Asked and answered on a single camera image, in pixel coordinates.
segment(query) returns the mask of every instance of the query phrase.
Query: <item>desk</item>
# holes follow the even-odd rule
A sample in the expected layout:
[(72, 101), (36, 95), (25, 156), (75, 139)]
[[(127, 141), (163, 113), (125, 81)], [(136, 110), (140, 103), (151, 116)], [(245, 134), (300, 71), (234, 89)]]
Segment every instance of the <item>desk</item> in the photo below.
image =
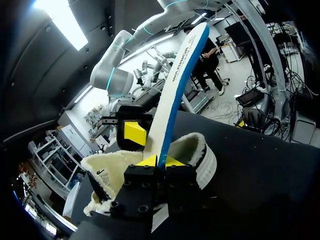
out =
[[(320, 163), (318, 148), (287, 143), (277, 137), (179, 112), (173, 139), (191, 132), (205, 136), (217, 159), (216, 173), (204, 189), (209, 196), (217, 196), (213, 198), (217, 209), (212, 219), (218, 223), (209, 228), (209, 239), (214, 235), (221, 236), (219, 239), (235, 239), (256, 232), (263, 232), (264, 237), (269, 237), (266, 232), (277, 232), (278, 228), (283, 228), (280, 214), (286, 212), (285, 222), (288, 222), (315, 183)], [(117, 144), (113, 144), (108, 151), (117, 149)], [(92, 191), (86, 176), (74, 204), (71, 216), (74, 222), (79, 223), (86, 218), (83, 209), (89, 203)], [(174, 236), (168, 219), (152, 236), (154, 239), (167, 239), (165, 234)]]

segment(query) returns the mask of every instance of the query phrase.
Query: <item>screw hole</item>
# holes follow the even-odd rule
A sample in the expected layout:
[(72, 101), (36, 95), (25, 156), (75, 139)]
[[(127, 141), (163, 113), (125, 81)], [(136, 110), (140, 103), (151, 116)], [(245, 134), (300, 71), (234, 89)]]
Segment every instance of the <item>screw hole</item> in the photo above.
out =
[(149, 207), (147, 205), (142, 205), (138, 208), (138, 212), (142, 214), (148, 212), (148, 210), (149, 210)]
[(119, 206), (119, 203), (118, 202), (116, 202), (116, 201), (112, 201), (111, 202), (111, 207), (112, 208), (116, 208), (116, 207), (118, 207)]
[(130, 182), (130, 181), (125, 181), (125, 182), (123, 183), (123, 185), (125, 185), (125, 186), (130, 186), (130, 185), (131, 185), (131, 182)]
[(148, 183), (148, 182), (144, 182), (144, 183), (142, 183), (142, 187), (143, 188), (149, 188), (151, 185), (150, 185), (150, 183)]

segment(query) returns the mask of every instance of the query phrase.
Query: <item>white shelving unit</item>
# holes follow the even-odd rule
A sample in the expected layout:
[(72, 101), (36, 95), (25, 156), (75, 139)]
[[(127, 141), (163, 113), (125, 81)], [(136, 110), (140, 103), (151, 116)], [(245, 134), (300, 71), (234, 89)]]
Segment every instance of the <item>white shelving unit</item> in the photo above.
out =
[[(39, 148), (33, 149), (33, 158), (30, 164), (34, 167), (36, 173), (63, 199), (67, 199), (70, 192), (69, 183), (73, 179), (78, 168), (82, 168), (79, 162), (75, 160), (69, 151), (77, 153), (71, 145), (63, 146), (60, 140), (51, 136), (52, 140)], [(57, 169), (55, 165), (58, 162), (64, 171), (69, 171), (69, 177)]]

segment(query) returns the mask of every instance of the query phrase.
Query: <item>white sneaker on person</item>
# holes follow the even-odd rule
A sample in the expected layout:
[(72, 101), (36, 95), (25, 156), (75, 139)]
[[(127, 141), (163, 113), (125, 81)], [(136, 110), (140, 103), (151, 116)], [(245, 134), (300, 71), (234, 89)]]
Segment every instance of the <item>white sneaker on person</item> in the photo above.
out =
[(223, 95), (225, 93), (225, 86), (222, 85), (221, 90), (219, 91), (219, 95)]
[[(217, 169), (216, 156), (200, 133), (190, 133), (172, 142), (168, 156), (183, 164), (194, 166), (197, 173), (196, 181), (201, 189), (210, 182)], [(124, 172), (128, 165), (137, 164), (142, 160), (142, 152), (124, 150), (85, 157), (81, 165), (87, 171), (94, 192), (90, 203), (83, 210), (84, 214), (90, 216), (91, 211), (102, 214), (108, 212), (111, 201), (116, 198), (125, 181)], [(164, 219), (154, 219), (155, 224), (162, 223), (168, 217), (168, 208), (164, 208), (162, 213), (160, 211), (159, 214), (162, 214), (161, 218)]]

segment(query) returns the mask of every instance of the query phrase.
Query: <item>ceiling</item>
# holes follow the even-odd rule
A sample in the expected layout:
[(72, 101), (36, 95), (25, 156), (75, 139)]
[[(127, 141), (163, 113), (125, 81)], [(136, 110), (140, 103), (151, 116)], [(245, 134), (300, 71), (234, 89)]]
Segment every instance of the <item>ceiling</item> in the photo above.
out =
[[(122, 29), (132, 33), (132, 28), (163, 11), (156, 0), (69, 0), (69, 3), (88, 39), (80, 51), (43, 10), (32, 6), (32, 1), (19, 15), (1, 85), (2, 139), (56, 120), (88, 84), (94, 65), (113, 40), (110, 34), (116, 35)], [(101, 26), (112, 28), (102, 31)]]

